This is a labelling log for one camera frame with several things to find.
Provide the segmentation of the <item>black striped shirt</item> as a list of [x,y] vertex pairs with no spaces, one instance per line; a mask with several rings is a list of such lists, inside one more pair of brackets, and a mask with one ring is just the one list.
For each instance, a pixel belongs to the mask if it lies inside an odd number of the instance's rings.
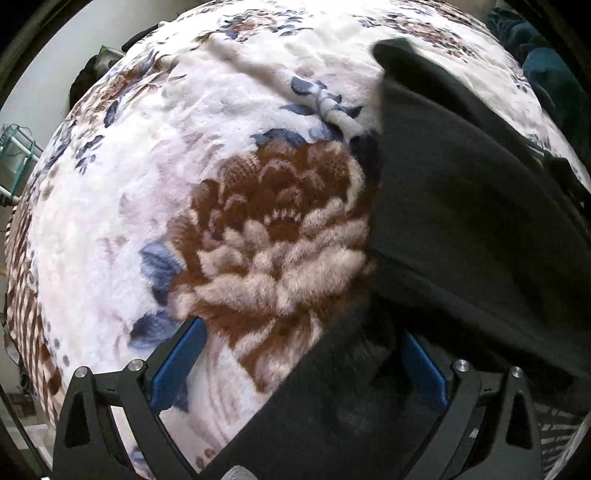
[[[377,43],[375,267],[205,479],[586,479],[590,195],[402,39]],[[411,334],[447,380],[424,404]]]

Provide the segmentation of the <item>green metal rack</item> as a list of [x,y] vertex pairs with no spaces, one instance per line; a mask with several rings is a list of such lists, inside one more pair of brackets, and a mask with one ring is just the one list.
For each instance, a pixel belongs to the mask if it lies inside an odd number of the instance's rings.
[[42,148],[32,132],[17,124],[3,125],[0,138],[1,206],[18,203]]

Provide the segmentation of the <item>floral fleece blanket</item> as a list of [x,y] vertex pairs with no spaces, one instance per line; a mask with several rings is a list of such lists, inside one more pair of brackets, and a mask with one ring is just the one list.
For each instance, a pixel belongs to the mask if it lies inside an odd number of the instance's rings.
[[[361,296],[391,39],[590,195],[517,60],[443,1],[211,1],[162,24],[77,101],[6,232],[6,327],[54,478],[205,479]],[[147,359],[194,317],[204,350],[154,414]]]

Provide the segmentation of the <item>teal clothing pile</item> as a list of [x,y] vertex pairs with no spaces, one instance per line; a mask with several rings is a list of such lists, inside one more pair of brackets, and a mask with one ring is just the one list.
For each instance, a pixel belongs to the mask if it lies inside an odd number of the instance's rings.
[[543,109],[585,163],[590,161],[590,101],[570,68],[516,11],[495,7],[487,27],[522,67]]

